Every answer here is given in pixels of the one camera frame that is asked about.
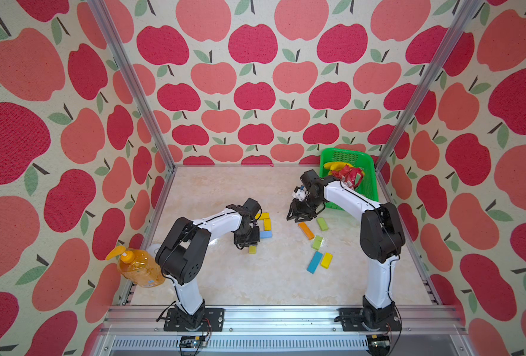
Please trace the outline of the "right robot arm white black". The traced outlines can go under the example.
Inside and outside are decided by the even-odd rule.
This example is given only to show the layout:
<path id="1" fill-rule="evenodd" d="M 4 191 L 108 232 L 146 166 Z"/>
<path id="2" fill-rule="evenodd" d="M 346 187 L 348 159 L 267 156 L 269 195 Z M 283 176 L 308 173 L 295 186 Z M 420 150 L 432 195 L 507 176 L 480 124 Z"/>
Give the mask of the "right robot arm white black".
<path id="1" fill-rule="evenodd" d="M 320 213 L 319 206 L 334 203 L 360 222 L 359 243 L 369 258 L 368 287 L 362 307 L 340 308 L 335 321 L 346 332 L 400 332 L 402 318 L 392 289 L 405 234 L 397 207 L 371 200 L 335 177 L 320 178 L 313 170 L 304 172 L 300 180 L 287 219 L 297 223 L 311 221 Z"/>

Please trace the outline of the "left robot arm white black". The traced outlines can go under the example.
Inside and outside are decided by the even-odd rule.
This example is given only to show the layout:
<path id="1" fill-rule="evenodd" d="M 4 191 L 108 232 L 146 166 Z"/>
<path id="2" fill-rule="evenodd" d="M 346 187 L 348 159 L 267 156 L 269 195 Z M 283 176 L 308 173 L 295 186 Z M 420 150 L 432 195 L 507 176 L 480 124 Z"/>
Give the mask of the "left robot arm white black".
<path id="1" fill-rule="evenodd" d="M 231 204 L 209 217 L 197 220 L 180 217 L 175 221 L 156 253 L 155 262 L 163 276 L 172 281 L 175 309 L 188 327 L 198 328 L 204 319 L 205 300 L 196 277 L 209 243 L 232 233 L 238 250 L 257 246 L 260 241 L 257 216 L 261 212 L 261 206 L 249 199 L 242 206 Z"/>

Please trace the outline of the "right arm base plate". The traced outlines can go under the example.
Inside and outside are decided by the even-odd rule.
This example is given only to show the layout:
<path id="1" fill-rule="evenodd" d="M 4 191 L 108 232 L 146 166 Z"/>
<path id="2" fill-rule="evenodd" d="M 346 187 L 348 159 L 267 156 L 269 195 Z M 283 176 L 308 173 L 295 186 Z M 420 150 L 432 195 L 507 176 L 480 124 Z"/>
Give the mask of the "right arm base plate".
<path id="1" fill-rule="evenodd" d="M 340 323 L 344 332 L 401 332 L 402 323 L 397 314 L 382 314 L 381 317 L 369 309 L 364 308 L 340 308 L 338 315 L 334 318 L 335 323 Z"/>

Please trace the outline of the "long yellow block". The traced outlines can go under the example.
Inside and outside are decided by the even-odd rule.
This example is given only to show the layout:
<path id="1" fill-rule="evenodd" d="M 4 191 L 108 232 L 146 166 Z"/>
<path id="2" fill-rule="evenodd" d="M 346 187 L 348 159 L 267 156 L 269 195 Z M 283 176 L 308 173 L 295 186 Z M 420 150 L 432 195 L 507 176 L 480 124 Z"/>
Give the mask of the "long yellow block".
<path id="1" fill-rule="evenodd" d="M 270 214 L 269 213 L 259 213 L 255 216 L 255 219 L 256 220 L 267 220 L 267 219 L 270 219 Z"/>

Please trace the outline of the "light blue block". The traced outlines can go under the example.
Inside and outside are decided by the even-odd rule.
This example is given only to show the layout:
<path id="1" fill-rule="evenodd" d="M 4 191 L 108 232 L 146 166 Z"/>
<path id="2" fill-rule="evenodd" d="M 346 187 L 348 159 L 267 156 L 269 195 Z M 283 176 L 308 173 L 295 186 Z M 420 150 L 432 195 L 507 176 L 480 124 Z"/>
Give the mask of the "light blue block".
<path id="1" fill-rule="evenodd" d="M 268 238 L 271 238 L 272 236 L 273 236 L 272 231 L 261 231 L 260 232 L 261 239 L 268 239 Z"/>

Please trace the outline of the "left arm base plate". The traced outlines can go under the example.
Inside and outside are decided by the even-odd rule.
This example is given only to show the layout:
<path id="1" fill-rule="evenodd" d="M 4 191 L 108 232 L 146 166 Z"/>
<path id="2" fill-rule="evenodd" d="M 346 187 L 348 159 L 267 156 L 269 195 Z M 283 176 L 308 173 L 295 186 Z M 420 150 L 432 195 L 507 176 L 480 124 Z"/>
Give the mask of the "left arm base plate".
<path id="1" fill-rule="evenodd" d="M 165 332 L 221 332 L 225 309 L 204 308 L 189 315 L 179 308 L 170 308 L 164 322 Z"/>

